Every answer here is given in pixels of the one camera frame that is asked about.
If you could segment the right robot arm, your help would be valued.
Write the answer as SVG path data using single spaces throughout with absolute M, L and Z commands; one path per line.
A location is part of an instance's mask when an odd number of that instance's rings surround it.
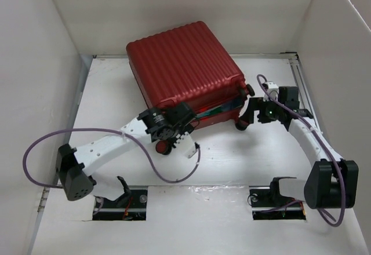
M 276 177 L 268 190 L 271 203 L 281 205 L 293 197 L 305 201 L 312 209 L 352 208 L 355 204 L 359 167 L 344 159 L 314 127 L 314 117 L 300 108 L 296 86 L 262 84 L 265 96 L 252 97 L 236 127 L 245 130 L 255 120 L 260 123 L 279 121 L 296 139 L 311 164 L 308 178 Z

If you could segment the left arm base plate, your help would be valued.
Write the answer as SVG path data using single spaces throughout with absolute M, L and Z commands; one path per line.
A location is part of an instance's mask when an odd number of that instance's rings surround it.
M 131 189 L 132 196 L 123 205 L 106 198 L 95 201 L 93 221 L 145 221 L 147 216 L 148 188 Z

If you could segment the red suitcase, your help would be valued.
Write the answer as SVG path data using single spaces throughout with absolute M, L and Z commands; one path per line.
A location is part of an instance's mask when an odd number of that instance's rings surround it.
M 244 106 L 254 96 L 241 69 L 202 21 L 130 42 L 126 52 L 149 108 L 185 102 L 197 115 L 233 99 L 242 100 Z M 243 106 L 196 117 L 197 129 L 229 120 L 236 126 Z

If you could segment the teal shorts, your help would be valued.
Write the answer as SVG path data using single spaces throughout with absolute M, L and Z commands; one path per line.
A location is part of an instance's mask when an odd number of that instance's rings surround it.
M 205 117 L 205 116 L 208 116 L 208 115 L 214 115 L 214 114 L 218 114 L 218 113 L 222 113 L 222 112 L 227 112 L 227 111 L 231 111 L 231 110 L 234 110 L 236 108 L 239 108 L 243 106 L 243 101 L 240 100 L 240 99 L 233 99 L 231 101 L 228 101 L 226 103 L 223 103 L 221 105 L 218 105 L 216 107 L 213 107 L 209 110 L 206 110 L 204 112 L 200 112 L 197 114 L 197 117 Z

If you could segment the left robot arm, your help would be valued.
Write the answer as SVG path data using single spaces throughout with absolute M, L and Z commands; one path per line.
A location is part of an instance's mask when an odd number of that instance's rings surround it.
M 190 136 L 195 118 L 196 113 L 184 102 L 164 110 L 152 107 L 119 130 L 108 130 L 106 136 L 89 144 L 77 148 L 62 145 L 58 149 L 56 170 L 66 198 L 77 201 L 91 194 L 104 197 L 115 206 L 126 205 L 129 192 L 124 179 L 111 180 L 97 174 L 97 170 L 136 147 L 148 155 L 146 146 L 157 141 L 191 158 L 200 153 L 199 144 Z

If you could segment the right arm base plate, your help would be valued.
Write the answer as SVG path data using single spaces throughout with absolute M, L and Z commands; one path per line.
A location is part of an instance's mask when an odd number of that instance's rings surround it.
M 249 187 L 253 220 L 306 220 L 304 205 L 294 198 L 273 196 L 269 186 Z

